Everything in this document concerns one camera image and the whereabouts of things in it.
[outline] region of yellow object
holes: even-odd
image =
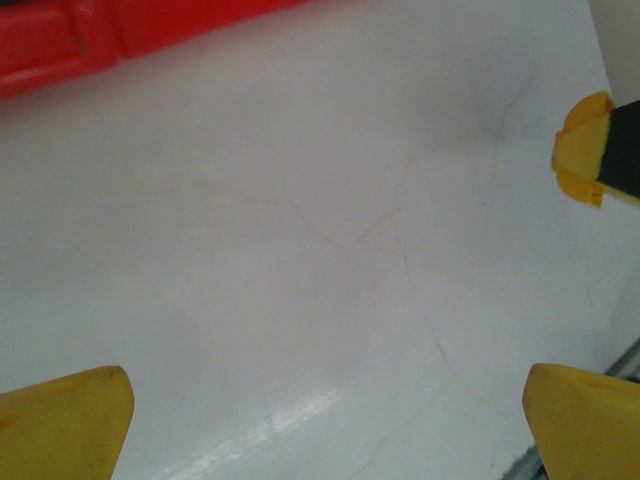
[[[640,479],[640,385],[535,365],[523,405],[550,480]]]
[[[607,92],[582,100],[567,115],[556,135],[552,168],[563,192],[578,202],[602,205],[606,187],[598,182],[600,159],[609,134],[609,117],[615,108]]]
[[[0,395],[0,479],[110,479],[131,417],[120,367]]]

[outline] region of red object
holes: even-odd
[[[304,0],[23,0],[0,6],[0,99]]]

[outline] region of black strip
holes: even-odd
[[[640,101],[610,112],[598,182],[640,198]]]

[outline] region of white floor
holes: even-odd
[[[614,355],[640,214],[549,166],[603,88],[586,0],[354,0],[2,105],[0,390],[124,366],[116,479],[498,478]]]

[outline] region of yellow plastic piece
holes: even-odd
[[[523,405],[550,480],[640,479],[640,385],[535,365]]]
[[[596,182],[615,104],[607,92],[582,100],[567,115],[556,135],[552,168],[563,192],[578,202],[602,205],[605,187]]]
[[[108,480],[133,415],[120,367],[0,395],[0,479]]]

